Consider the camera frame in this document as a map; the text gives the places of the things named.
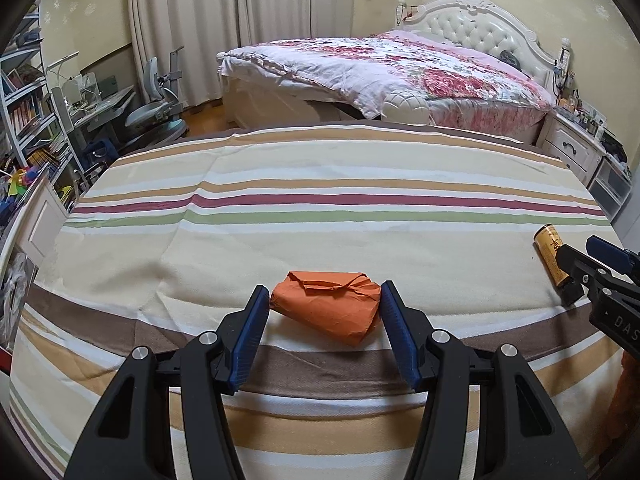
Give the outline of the orange paper wrapper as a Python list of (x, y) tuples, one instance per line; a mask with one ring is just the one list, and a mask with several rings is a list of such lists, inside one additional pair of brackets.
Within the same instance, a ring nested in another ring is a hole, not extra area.
[(380, 299), (381, 286), (364, 273), (290, 271), (273, 289), (270, 307), (357, 347), (378, 325)]

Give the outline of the orange label dark bottle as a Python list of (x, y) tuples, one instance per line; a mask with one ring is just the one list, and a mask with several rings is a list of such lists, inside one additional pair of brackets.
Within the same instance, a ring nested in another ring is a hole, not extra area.
[(556, 262), (556, 254), (563, 245), (562, 238), (552, 224), (545, 224), (536, 231), (533, 244), (538, 252), (540, 260), (546, 269), (550, 280), (558, 293), (563, 307), (570, 307), (582, 296), (582, 285), (574, 278), (560, 269)]

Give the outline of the clear plastic drawer unit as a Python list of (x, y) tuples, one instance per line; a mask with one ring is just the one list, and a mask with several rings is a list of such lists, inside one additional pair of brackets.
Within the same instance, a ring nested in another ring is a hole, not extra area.
[(606, 218), (613, 221), (631, 193), (631, 180), (625, 170), (610, 156), (603, 157), (588, 190)]

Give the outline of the white two-drawer nightstand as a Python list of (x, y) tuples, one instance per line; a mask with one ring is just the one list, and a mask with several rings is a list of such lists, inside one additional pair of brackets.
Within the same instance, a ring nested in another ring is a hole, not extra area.
[(586, 188), (605, 156), (599, 141), (557, 112), (550, 112), (544, 118), (536, 147), (562, 160)]

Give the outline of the striped bed sheet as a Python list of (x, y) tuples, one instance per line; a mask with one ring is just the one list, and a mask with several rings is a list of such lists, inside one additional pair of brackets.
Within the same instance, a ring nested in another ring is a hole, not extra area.
[(559, 160), (518, 142), (395, 125), (195, 138), (119, 159), (79, 201), (17, 326), (9, 419), (48, 479), (125, 356), (177, 349), (292, 271), (392, 281), (475, 348), (508, 342), (548, 391), (589, 471), (620, 347), (564, 308), (534, 248), (615, 240)]

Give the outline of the grey office chair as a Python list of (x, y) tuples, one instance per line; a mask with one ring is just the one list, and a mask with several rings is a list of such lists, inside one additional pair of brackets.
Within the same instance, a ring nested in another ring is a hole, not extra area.
[(143, 69), (143, 88), (149, 102), (126, 119), (125, 128), (132, 134), (129, 146), (166, 145), (177, 141), (188, 131), (181, 117), (183, 102), (178, 82), (182, 78), (180, 53), (183, 46), (169, 53), (169, 72), (161, 75), (158, 59), (150, 58)]

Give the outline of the floral pink quilt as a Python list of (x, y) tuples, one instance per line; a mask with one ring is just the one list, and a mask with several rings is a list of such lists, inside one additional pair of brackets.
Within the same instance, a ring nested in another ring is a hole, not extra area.
[(347, 105), (363, 118), (508, 134), (552, 110), (537, 81), (492, 56), (413, 32), (285, 39), (220, 52), (230, 86)]

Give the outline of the grey study desk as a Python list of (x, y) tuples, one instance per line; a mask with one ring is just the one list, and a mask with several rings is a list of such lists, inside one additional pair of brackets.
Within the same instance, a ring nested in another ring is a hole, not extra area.
[(50, 88), (55, 111), (82, 168), (89, 166), (90, 146), (106, 141), (117, 150), (127, 139), (124, 116), (137, 95), (134, 84), (119, 88), (114, 77), (96, 80), (95, 73), (61, 77), (61, 68), (79, 54), (78, 51), (46, 66), (53, 76)]

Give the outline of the bookshelf with books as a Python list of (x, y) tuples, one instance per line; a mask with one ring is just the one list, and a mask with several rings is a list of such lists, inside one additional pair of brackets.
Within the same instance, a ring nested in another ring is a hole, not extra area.
[(44, 174), (71, 210), (86, 180), (51, 93), (42, 42), (34, 3), (1, 52), (1, 198), (25, 195)]

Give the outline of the beige curtains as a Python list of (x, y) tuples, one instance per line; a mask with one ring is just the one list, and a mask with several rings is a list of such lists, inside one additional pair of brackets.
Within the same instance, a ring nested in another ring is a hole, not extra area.
[(180, 96), (197, 106), (222, 96), (216, 56), (237, 47), (348, 36), (354, 0), (128, 0), (137, 68), (180, 52)]

